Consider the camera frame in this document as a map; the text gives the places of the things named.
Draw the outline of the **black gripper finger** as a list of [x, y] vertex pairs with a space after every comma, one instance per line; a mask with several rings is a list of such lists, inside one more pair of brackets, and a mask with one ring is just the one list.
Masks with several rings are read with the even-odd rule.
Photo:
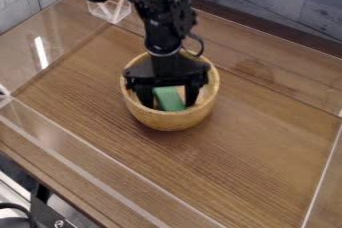
[[185, 106], [191, 107], [197, 99], [200, 87], [197, 84], [185, 85]]
[[145, 106], [147, 108], [153, 108], [153, 93], [151, 86], [137, 85], [136, 96], [143, 106]]

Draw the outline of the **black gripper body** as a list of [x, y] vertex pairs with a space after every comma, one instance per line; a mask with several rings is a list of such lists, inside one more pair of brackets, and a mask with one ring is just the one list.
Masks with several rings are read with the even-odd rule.
[[203, 85], [208, 83], [209, 69], [205, 61], [183, 53], [167, 57], [145, 54], [123, 70], [125, 87], [135, 90], [139, 86]]

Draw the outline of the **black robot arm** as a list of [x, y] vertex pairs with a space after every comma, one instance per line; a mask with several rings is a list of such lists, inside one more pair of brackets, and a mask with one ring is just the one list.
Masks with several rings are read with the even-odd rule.
[[[103, 3], [108, 0], [87, 0]], [[181, 86], [185, 105], [196, 102], [200, 88], [208, 83], [209, 64], [201, 53], [183, 47], [187, 38], [201, 42], [192, 33], [197, 24], [191, 0], [128, 0], [144, 25], [147, 57], [123, 70], [125, 88], [135, 92], [145, 107], [153, 106], [153, 90]]]

